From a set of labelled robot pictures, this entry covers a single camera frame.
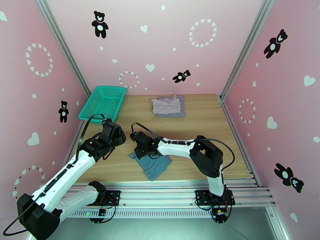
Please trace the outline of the blue grey garment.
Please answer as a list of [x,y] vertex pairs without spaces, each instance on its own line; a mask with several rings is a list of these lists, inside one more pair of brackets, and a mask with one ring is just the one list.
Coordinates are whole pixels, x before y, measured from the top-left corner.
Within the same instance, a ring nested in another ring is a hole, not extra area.
[[156,180],[172,163],[169,156],[150,156],[145,155],[142,158],[138,158],[135,152],[129,154],[129,157],[135,160],[144,174],[150,181]]

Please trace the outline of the lavender purple garment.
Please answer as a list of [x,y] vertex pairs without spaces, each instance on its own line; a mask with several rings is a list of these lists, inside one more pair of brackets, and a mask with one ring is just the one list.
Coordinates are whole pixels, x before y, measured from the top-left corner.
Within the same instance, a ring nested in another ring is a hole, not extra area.
[[184,98],[182,96],[178,96],[180,103],[181,103],[181,112],[180,113],[173,113],[173,114],[156,114],[156,116],[160,117],[184,117],[185,116],[185,109],[184,109]]

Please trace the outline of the pale mauve ribbed garment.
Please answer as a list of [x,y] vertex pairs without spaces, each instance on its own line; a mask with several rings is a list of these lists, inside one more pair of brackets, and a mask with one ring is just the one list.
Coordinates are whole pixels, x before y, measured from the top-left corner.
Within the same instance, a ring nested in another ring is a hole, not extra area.
[[160,97],[151,99],[153,114],[180,114],[182,105],[179,96]]

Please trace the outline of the teal plastic mesh basket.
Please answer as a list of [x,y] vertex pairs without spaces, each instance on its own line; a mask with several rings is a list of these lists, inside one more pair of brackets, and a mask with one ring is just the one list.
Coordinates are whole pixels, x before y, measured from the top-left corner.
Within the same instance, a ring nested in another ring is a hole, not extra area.
[[100,124],[103,117],[116,122],[125,93],[126,88],[124,87],[97,86],[79,113],[78,118],[87,121],[93,116],[91,120],[93,124]]

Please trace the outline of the perforated metal strip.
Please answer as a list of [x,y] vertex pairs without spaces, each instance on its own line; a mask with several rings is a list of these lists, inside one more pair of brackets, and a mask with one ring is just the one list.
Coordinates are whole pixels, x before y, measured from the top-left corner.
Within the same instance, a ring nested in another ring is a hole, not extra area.
[[200,208],[169,208],[169,209],[116,209],[107,210],[104,215],[99,214],[97,208],[83,208],[71,214],[70,218],[138,218],[138,219],[167,219],[167,218],[211,218],[211,212]]

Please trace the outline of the circuit board with yellow connector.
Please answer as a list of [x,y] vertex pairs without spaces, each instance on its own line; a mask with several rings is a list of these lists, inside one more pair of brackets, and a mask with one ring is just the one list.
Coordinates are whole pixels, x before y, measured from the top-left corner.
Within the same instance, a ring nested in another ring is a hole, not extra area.
[[212,219],[217,224],[223,224],[228,220],[229,214],[227,210],[212,209]]

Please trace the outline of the aluminium mounting rail bed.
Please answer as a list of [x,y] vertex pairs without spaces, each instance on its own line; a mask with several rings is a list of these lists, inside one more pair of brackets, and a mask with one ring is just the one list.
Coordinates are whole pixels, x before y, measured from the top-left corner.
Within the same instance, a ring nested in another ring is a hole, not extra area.
[[[259,187],[254,179],[228,179],[236,207],[275,206],[268,187]],[[119,190],[119,208],[195,208],[196,190],[207,190],[206,180],[164,180],[109,182],[107,190]]]

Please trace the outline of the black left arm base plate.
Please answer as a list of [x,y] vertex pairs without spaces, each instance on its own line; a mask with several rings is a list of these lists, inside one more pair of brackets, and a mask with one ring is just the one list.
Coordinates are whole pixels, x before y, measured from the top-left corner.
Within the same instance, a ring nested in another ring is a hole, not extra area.
[[107,190],[103,192],[98,200],[99,206],[118,206],[120,201],[121,191],[119,190]]

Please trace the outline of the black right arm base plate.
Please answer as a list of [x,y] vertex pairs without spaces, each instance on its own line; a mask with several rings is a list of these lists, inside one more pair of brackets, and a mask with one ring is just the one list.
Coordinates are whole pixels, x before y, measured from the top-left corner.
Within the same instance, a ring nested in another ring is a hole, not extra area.
[[236,204],[232,191],[226,188],[222,196],[214,195],[209,190],[196,190],[195,197],[198,206],[233,206]]

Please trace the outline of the aluminium corner post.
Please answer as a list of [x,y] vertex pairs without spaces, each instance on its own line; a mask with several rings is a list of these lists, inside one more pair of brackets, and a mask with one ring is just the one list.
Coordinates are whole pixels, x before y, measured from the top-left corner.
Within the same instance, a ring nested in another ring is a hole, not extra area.
[[87,98],[91,92],[46,0],[35,0]]
[[266,17],[268,16],[268,13],[270,12],[275,0],[264,0],[260,10],[257,14],[257,17],[255,18],[255,21],[252,25],[252,28],[248,34],[248,37],[246,38],[246,41],[241,49],[241,52],[235,62],[234,67],[232,68],[230,75],[224,85],[224,88],[222,89],[220,95],[218,96],[219,100],[223,102],[228,92],[230,91],[239,71],[241,70],[242,65],[244,64],[246,57],[248,56],[250,49],[252,45],[254,44],[257,36],[259,35],[259,32],[266,20]]

